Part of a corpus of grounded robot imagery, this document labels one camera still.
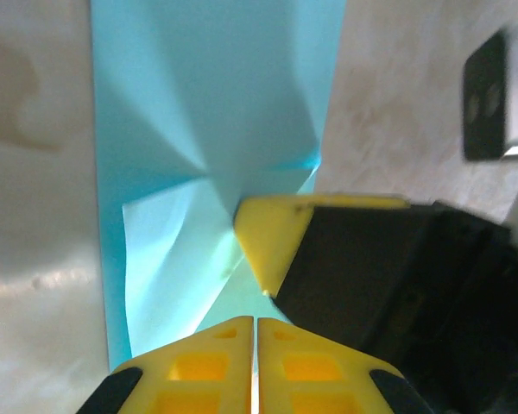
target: light blue paper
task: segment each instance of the light blue paper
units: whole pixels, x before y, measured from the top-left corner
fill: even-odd
[[[318,167],[344,3],[92,2],[112,367],[214,319],[241,198]]]

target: beige countertop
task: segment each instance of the beige countertop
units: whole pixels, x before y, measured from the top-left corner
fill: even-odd
[[[88,5],[0,0],[0,413],[75,412],[107,374]],[[320,191],[504,218],[518,163],[466,165],[466,57],[518,1],[349,0]]]

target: blue sheet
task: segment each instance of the blue sheet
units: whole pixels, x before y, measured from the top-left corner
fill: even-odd
[[[223,316],[241,198],[311,187],[344,4],[92,1],[111,367]]]

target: marble surface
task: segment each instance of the marble surface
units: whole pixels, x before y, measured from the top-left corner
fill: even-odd
[[[518,163],[460,156],[460,73],[518,0],[349,0],[320,191],[503,218]],[[75,412],[107,374],[87,2],[0,0],[0,413]]]

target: stain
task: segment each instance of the stain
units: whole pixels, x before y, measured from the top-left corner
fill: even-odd
[[[18,124],[18,111],[38,88],[39,80],[28,56],[0,43],[0,142],[41,151],[58,149],[32,140]]]

